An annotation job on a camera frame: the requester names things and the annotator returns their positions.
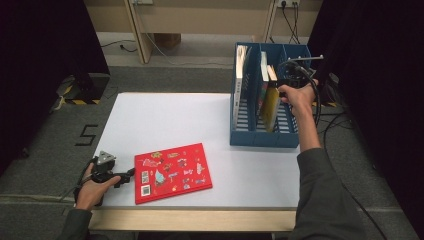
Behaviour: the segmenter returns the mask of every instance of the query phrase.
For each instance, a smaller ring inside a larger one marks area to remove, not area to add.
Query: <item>blue file organizer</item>
[[[256,110],[258,108],[257,96],[260,91],[260,79],[262,78],[260,70],[261,51],[267,53],[267,64],[273,65],[278,78],[281,78],[283,70],[277,69],[278,65],[287,61],[289,58],[311,57],[308,47],[306,45],[238,42],[235,46],[235,56],[238,45],[248,46],[250,53],[246,59],[248,65],[243,77],[237,124],[234,124],[233,119],[236,79],[235,67],[233,70],[230,108],[230,145],[296,148],[299,145],[297,125],[288,104],[280,104],[275,132],[267,132],[262,119],[256,116]],[[305,64],[309,67],[310,61],[306,61]]]

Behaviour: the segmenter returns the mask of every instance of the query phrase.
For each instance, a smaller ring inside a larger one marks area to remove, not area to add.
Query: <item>sleeve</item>
[[[290,239],[366,239],[355,203],[324,149],[304,151],[297,161],[300,199]]]
[[[69,211],[62,233],[56,240],[86,239],[91,216],[92,213],[87,210],[72,209]]]

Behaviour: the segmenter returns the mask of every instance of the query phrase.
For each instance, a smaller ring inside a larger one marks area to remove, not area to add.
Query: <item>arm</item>
[[[294,89],[284,85],[279,90],[287,94],[283,102],[293,106],[301,151],[300,199],[290,239],[366,239],[354,202],[321,148],[312,116],[312,87]]]
[[[85,171],[84,177],[91,173],[93,164]],[[78,194],[78,201],[75,209],[69,211],[62,233],[57,240],[83,240],[88,235],[88,224],[92,216],[91,210],[100,202],[102,196],[109,187],[119,182],[121,177],[115,176],[104,183],[95,183],[90,180],[84,183]]]

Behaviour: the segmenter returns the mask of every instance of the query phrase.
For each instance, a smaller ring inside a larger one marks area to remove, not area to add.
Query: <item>book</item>
[[[267,66],[270,81],[277,81],[272,66]],[[267,132],[275,131],[275,122],[277,120],[277,112],[281,103],[280,92],[277,88],[268,88],[266,90],[265,99],[262,106],[261,117]]]
[[[134,157],[135,203],[212,188],[202,143]]]
[[[241,97],[241,88],[243,84],[243,77],[245,71],[246,56],[248,52],[248,46],[238,45],[236,51],[236,79],[234,87],[234,104],[233,104],[233,124],[234,127],[237,125],[238,113],[240,108],[240,97]]]
[[[265,100],[266,90],[268,89],[268,64],[267,64],[267,56],[266,52],[261,52],[261,76],[262,78],[259,79],[259,94],[258,94],[258,103],[257,103],[257,111],[256,115],[260,115],[261,108],[263,105],[263,102]]]

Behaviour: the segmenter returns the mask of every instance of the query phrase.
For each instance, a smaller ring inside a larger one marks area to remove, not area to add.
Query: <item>table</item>
[[[141,205],[134,182],[110,189],[93,211],[92,230],[290,231],[299,200],[299,148],[229,145],[230,94],[119,94],[96,149],[134,156],[202,142],[213,188]]]

